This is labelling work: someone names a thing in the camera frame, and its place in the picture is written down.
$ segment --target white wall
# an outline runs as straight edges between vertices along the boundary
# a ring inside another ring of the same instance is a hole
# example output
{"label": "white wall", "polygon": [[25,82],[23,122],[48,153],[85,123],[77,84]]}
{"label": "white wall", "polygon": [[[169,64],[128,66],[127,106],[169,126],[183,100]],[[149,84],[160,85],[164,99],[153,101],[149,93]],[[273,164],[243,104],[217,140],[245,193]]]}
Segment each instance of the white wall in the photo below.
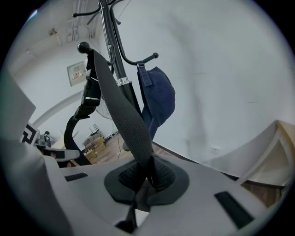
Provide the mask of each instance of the white wall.
{"label": "white wall", "polygon": [[[85,60],[85,55],[77,51],[77,46],[82,41],[88,40],[80,39],[78,42],[64,44],[62,47],[56,47],[44,53],[15,75],[15,80],[20,88],[36,106],[36,110],[30,119],[31,123],[54,105],[83,90],[85,83],[70,86],[67,73],[68,66]],[[80,104],[81,100],[78,100],[52,116],[39,127],[40,132],[44,133],[48,130],[53,139],[58,140],[60,130],[65,131],[68,119],[75,113]],[[104,136],[113,132],[112,121],[94,112],[90,119],[80,121],[74,129],[74,133],[76,130],[79,131],[75,137],[75,142],[80,148],[83,148],[82,142],[91,133],[89,128],[94,131],[94,123]]]}
{"label": "white wall", "polygon": [[[116,16],[126,56],[137,61],[158,52],[146,68],[161,68],[176,90],[175,112],[158,129],[156,143],[210,166],[276,119],[295,124],[289,48],[250,2],[133,0],[125,9],[120,4]],[[105,56],[102,35],[99,40]],[[136,67],[125,63],[125,69],[142,107]],[[221,149],[218,155],[211,146]],[[226,159],[230,167],[214,168],[239,176],[252,164],[249,159],[243,168],[239,156]]]}

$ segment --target wooden floor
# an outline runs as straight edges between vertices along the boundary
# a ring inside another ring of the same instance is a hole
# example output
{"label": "wooden floor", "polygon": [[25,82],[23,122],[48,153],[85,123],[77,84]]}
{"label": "wooden floor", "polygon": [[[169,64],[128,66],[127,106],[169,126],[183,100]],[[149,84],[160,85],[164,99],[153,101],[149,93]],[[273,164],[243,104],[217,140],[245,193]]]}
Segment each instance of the wooden floor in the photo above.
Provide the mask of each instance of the wooden floor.
{"label": "wooden floor", "polygon": [[[96,158],[92,158],[90,162],[92,164],[99,164],[132,156],[131,152],[126,152],[123,150],[123,143],[124,141],[121,135],[114,136],[112,139],[106,141],[106,149],[103,152],[100,152]],[[176,157],[175,155],[161,149],[156,145],[153,145],[153,150],[157,154]],[[260,199],[260,201],[262,201],[266,207],[270,207],[281,197],[281,190],[278,188],[258,186],[257,184],[250,183],[243,183],[241,186],[246,188],[258,199]]]}

